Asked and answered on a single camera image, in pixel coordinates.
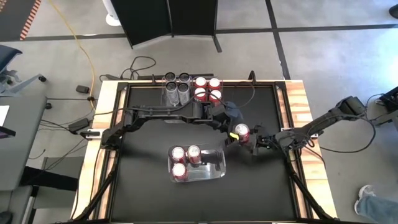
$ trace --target silver can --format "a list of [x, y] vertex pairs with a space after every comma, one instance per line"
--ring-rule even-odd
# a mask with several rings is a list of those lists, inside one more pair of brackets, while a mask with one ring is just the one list
[[180, 83], [178, 85], [178, 97], [180, 98], [180, 103], [184, 105], [189, 102], [190, 91], [189, 86], [186, 83]]
[[175, 74], [172, 72], [167, 72], [166, 75], [164, 75], [164, 79], [166, 80], [166, 83], [176, 81]]
[[180, 103], [178, 98], [177, 84], [175, 82], [169, 82], [166, 84], [166, 94], [171, 105], [177, 106]]
[[181, 83], [186, 83], [188, 86], [191, 85], [191, 76], [188, 73], [181, 73], [180, 76], [178, 77]]

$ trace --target black partition panel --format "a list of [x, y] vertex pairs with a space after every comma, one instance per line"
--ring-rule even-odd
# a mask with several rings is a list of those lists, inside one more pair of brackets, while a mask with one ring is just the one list
[[166, 0], [111, 0], [131, 45], [171, 33]]
[[168, 0], [175, 35], [213, 35], [218, 0]]
[[[127, 105], [160, 105], [160, 88], [131, 88]], [[251, 88], [224, 87], [223, 97], [237, 105]], [[241, 108], [245, 123], [262, 124], [270, 134], [280, 130], [275, 87], [256, 87]], [[215, 180], [173, 183], [167, 172], [167, 150], [173, 145], [218, 143], [225, 133], [207, 125], [148, 121], [123, 137], [118, 176], [112, 192], [112, 222], [227, 222], [295, 220], [292, 183], [282, 155], [270, 151], [261, 164], [226, 158], [226, 175]]]

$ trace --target black table surface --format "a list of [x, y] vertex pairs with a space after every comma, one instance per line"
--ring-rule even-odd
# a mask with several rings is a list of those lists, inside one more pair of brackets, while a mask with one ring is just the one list
[[0, 98], [0, 105], [10, 106], [3, 126], [16, 132], [0, 139], [0, 190], [18, 187], [46, 102], [44, 96]]
[[[237, 105], [251, 88], [226, 88], [223, 97]], [[128, 106], [160, 105], [160, 89], [133, 88]], [[256, 88], [253, 100], [241, 108], [249, 127], [262, 123], [272, 134], [280, 130], [274, 92]], [[226, 158], [219, 179], [173, 183], [167, 170], [167, 150], [173, 145], [216, 144], [225, 133], [209, 126], [148, 121], [123, 137], [111, 220], [118, 222], [226, 222], [294, 220], [289, 177], [279, 153], [261, 164]]]

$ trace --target black metal frame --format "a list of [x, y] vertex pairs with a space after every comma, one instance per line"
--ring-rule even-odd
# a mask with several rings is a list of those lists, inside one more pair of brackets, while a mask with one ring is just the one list
[[[251, 83], [252, 83], [253, 86], [270, 86], [270, 87], [272, 87], [273, 92], [274, 92], [274, 97], [275, 97], [276, 108], [277, 108], [277, 115], [278, 115], [278, 119], [279, 119], [279, 126], [280, 126], [280, 128], [286, 128], [286, 127], [283, 127], [282, 113], [281, 113], [280, 104], [279, 104], [279, 96], [277, 94], [277, 89], [278, 88], [281, 89], [282, 94], [284, 96], [284, 103], [285, 103], [286, 112], [287, 112], [287, 115], [288, 115], [288, 122], [289, 122], [290, 127], [293, 127], [292, 114], [291, 114], [290, 108], [288, 106], [289, 105], [289, 100], [287, 99], [287, 90], [286, 90], [286, 87], [285, 87], [285, 83], [284, 82], [257, 82], [254, 72], [252, 72], [250, 74], [249, 80], [252, 80]], [[223, 83], [223, 85], [224, 86], [235, 86], [238, 83], [239, 82], [228, 82], [228, 83]], [[119, 103], [120, 103], [120, 100], [121, 100], [121, 92], [123, 90], [126, 91], [125, 97], [124, 97], [124, 105], [123, 105], [123, 107], [127, 107], [128, 98], [129, 98], [129, 95], [131, 94], [131, 88], [134, 88], [136, 86], [162, 87], [162, 85], [163, 84], [161, 82], [156, 82], [154, 79], [153, 79], [152, 83], [127, 83], [127, 82], [126, 83], [119, 83], [118, 84], [118, 90], [117, 90], [117, 93], [116, 93], [116, 100], [115, 100], [115, 103], [114, 103], [114, 110], [116, 111], [119, 108]], [[116, 115], [117, 115], [117, 113], [113, 113], [112, 120], [111, 120], [111, 127], [113, 127], [115, 125]], [[122, 119], [121, 119], [120, 122], [126, 123], [124, 114], [122, 115]], [[119, 162], [120, 162], [120, 158], [121, 158], [121, 154], [122, 153], [123, 153], [122, 151], [119, 152], [117, 154], [117, 156], [114, 158], [115, 159], [114, 162], [116, 162], [117, 164], [119, 164]], [[302, 167], [301, 160], [300, 160], [299, 155], [297, 153], [295, 154], [295, 156], [296, 156], [296, 158], [295, 158], [296, 159], [296, 165], [297, 165], [298, 172], [300, 174], [300, 178], [301, 178], [302, 181], [304, 180], [304, 183], [305, 183], [305, 177], [303, 175], [304, 173], [303, 173], [303, 167]], [[108, 153], [105, 154], [105, 157], [104, 157], [103, 170], [102, 170], [101, 178], [100, 178], [100, 183], [101, 184], [104, 183], [104, 181], [107, 178], [106, 170], [108, 168], [108, 161], [110, 159], [109, 157], [110, 157], [110, 153], [108, 152]], [[110, 186], [109, 186], [110, 187], [110, 191], [109, 191], [108, 201], [110, 203], [107, 203], [107, 206], [106, 206], [106, 218], [109, 219], [110, 221], [111, 221], [111, 214], [112, 214], [114, 196], [115, 196], [115, 191], [116, 191], [116, 183], [117, 183], [118, 177], [119, 177], [117, 170], [118, 169], [116, 169], [116, 174], [115, 174], [116, 176], [113, 179], [113, 181], [110, 183]], [[297, 218], [300, 218], [300, 209], [299, 209], [299, 203], [298, 203], [297, 193], [296, 193], [296, 190], [295, 190], [294, 181], [292, 179], [289, 179], [289, 182], [290, 182], [290, 188], [289, 188], [290, 190], [289, 191], [290, 191], [290, 195], [291, 195], [291, 198], [292, 198], [293, 210], [295, 212], [295, 216]], [[308, 202], [306, 202], [305, 206], [306, 206], [307, 214], [311, 214], [311, 216], [312, 216], [312, 212], [308, 212], [308, 211], [311, 211], [311, 208], [309, 207]], [[98, 218], [98, 213], [99, 213], [99, 207], [97, 206], [96, 209], [95, 209], [95, 212], [94, 212], [94, 218]]]

